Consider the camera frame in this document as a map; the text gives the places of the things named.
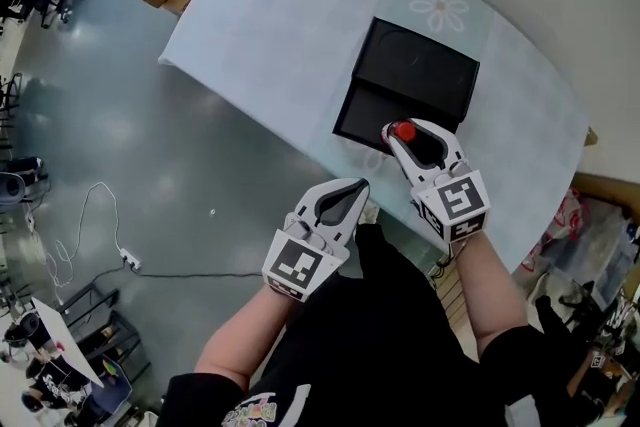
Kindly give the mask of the white board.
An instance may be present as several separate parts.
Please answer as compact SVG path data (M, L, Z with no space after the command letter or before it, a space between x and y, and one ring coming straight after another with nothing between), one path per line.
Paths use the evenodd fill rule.
M54 342L54 345L58 349L58 355L61 356L71 368L89 379L93 384L103 388L104 384L80 350L62 315L36 298L33 298L31 302Z

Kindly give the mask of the person's black clothing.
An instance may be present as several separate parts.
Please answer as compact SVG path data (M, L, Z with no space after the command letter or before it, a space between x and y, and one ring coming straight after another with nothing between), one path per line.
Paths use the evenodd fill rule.
M578 427L571 374L528 322L465 355L426 276L360 225L362 277L297 302L247 391L173 377L156 427Z

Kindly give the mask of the person's right forearm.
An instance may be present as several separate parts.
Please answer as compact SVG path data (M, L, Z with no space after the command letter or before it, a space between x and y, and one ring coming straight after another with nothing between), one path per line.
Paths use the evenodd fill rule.
M464 241L455 262L477 352L481 356L504 332L528 325L525 302L483 232Z

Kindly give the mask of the small red-capped bottle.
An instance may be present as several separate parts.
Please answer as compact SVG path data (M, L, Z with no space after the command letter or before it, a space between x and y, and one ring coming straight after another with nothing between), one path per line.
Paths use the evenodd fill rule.
M415 141L416 136L416 127L410 120L387 123L381 129L381 139L389 154L399 148L411 150L412 142Z

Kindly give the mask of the wooden slat pallet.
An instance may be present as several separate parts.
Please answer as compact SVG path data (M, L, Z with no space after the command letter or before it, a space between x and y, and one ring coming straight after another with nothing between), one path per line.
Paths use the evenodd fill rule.
M463 352L473 361L478 361L476 340L456 265L438 261L431 267L428 276Z

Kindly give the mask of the clear plastic bags red print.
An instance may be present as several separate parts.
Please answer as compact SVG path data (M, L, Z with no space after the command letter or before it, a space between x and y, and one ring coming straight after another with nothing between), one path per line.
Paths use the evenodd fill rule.
M570 187L548 227L520 263L520 267L527 272L533 273L535 271L536 258L543 253L547 246L555 240L565 238L577 241L590 217L591 212L586 200L576 188Z

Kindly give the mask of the brown wooden board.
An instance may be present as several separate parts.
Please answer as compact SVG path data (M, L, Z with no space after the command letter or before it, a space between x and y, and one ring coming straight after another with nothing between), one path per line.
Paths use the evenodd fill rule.
M640 184L624 180L576 173L572 186L581 193L630 208L640 208Z

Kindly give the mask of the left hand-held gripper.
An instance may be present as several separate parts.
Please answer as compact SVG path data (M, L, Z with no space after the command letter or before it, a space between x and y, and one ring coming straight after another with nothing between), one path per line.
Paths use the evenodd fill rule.
M278 229L262 267L266 285L301 303L349 258L346 247L370 195L364 178L333 179L310 188L296 214Z

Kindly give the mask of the light blue flowered tablecloth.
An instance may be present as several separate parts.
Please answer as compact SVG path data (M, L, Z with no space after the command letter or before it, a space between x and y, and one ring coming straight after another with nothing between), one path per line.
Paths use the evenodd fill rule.
M588 120L549 60L482 0L192 0L160 60L334 175L367 179L378 205L433 240L397 161L333 132L374 18L478 62L456 135L489 195L487 236L517 268L570 186Z

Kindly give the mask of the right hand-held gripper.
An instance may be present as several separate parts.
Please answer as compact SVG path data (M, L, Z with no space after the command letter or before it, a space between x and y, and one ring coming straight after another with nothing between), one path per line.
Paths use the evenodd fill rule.
M478 170L472 170L455 134L427 120L410 118L415 136L388 145L407 180L419 216L444 244L461 242L482 232L491 208ZM423 168L449 168L426 182Z

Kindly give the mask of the person's left forearm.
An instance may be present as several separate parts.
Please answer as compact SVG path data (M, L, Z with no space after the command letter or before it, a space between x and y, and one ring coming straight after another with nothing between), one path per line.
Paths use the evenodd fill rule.
M289 296L263 286L211 336L194 372L223 376L247 391L296 304Z

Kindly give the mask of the black box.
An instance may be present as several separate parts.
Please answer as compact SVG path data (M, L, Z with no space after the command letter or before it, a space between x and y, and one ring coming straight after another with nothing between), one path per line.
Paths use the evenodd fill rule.
M391 122L419 118L454 133L467 115L479 68L453 48L375 17L333 133L386 154L381 129Z

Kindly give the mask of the black metal rack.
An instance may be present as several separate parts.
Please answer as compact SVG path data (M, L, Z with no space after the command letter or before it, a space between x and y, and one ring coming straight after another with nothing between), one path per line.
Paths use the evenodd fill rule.
M129 357L141 348L141 337L134 325L117 310L120 292L102 292L95 284L84 286L58 311L80 350L98 376L110 369L107 359L124 368L130 381L136 381L150 366L143 357Z

